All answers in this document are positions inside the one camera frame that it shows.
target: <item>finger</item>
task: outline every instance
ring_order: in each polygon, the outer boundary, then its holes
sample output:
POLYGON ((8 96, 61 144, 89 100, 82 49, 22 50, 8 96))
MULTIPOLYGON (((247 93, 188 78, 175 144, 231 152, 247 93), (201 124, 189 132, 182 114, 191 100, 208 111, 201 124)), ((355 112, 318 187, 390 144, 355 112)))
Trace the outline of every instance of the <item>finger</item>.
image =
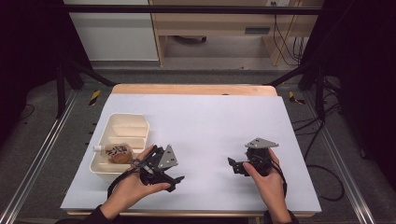
POLYGON ((169 187, 171 187, 171 185, 168 183, 159 183, 159 184, 155 184, 155 185, 149 185, 146 187, 147 195, 159 192, 164 189, 169 189, 169 187))
POLYGON ((254 181, 260 178, 261 175, 250 163, 244 162, 243 165, 247 173, 254 179, 254 181))
POLYGON ((151 151, 153 148, 154 148, 154 145, 151 145, 151 146, 149 146, 149 147, 146 147, 146 149, 145 149, 144 151, 142 151, 142 152, 137 156, 137 158, 138 158, 139 160, 143 160, 143 159, 150 153, 150 151, 151 151))
POLYGON ((268 148, 268 149, 269 149, 268 152, 270 153, 271 159, 272 159, 274 162, 276 162, 276 164, 280 165, 280 164, 279 164, 279 159, 277 158, 275 152, 274 152, 271 148, 268 148))

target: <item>white cabinet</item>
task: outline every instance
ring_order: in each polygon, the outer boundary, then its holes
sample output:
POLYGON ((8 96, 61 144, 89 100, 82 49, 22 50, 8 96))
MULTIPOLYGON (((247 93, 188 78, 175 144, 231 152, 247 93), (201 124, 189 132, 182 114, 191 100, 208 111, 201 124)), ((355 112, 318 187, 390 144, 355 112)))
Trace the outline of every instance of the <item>white cabinet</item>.
MULTIPOLYGON (((64 0, 80 5, 148 5, 147 0, 64 0)), ((70 13, 91 61, 158 61, 149 13, 70 13)))

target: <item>white tabletop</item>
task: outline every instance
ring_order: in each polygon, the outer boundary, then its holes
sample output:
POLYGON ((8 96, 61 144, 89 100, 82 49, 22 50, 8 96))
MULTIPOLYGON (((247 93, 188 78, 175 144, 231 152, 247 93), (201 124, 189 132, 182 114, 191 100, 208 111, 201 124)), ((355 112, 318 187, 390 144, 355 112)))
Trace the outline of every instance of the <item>white tabletop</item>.
POLYGON ((245 143, 256 137, 274 148, 288 182, 289 210, 320 212, 312 181, 278 96, 111 94, 92 140, 61 206, 67 211, 93 210, 106 200, 108 183, 90 171, 93 151, 113 113, 143 114, 149 123, 148 145, 171 144, 179 165, 166 171, 186 176, 173 192, 149 195, 128 212, 237 214, 266 210, 249 176, 236 175, 227 158, 246 161, 245 143))

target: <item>wrist strap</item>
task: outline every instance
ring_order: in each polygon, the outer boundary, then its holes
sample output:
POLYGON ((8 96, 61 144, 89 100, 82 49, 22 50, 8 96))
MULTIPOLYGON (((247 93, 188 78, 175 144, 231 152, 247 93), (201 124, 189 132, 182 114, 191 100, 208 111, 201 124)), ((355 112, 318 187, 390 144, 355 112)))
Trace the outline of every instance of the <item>wrist strap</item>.
MULTIPOLYGON (((300 224, 299 220, 297 219, 297 217, 290 211, 288 210, 289 215, 291 217, 291 222, 285 223, 285 224, 300 224)), ((271 219, 271 214, 269 211, 265 211, 264 212, 264 224, 273 224, 273 221, 271 219)))

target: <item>hand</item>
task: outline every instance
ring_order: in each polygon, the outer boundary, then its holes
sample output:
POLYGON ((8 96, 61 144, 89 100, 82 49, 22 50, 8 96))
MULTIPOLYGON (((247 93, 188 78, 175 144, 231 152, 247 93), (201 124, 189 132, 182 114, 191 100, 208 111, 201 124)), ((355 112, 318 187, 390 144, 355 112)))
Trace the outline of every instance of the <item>hand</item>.
MULTIPOLYGON (((153 146, 146 148, 142 153, 138 154, 137 158, 143 160, 153 146)), ((107 201, 101 206, 103 215, 111 220, 116 217, 120 212, 125 211, 132 205, 136 204, 140 199, 148 196, 149 194, 168 189, 168 183, 160 183, 155 185, 146 186, 140 180, 139 173, 133 173, 115 187, 113 193, 107 201)))
MULTIPOLYGON (((272 160, 280 165, 279 159, 271 148, 269 148, 269 153, 272 160)), ((260 196, 262 196, 262 200, 271 214, 273 223, 291 222, 283 192, 283 180, 280 174, 273 168, 268 176, 262 176, 248 162, 244 162, 244 167, 256 183, 260 196)))

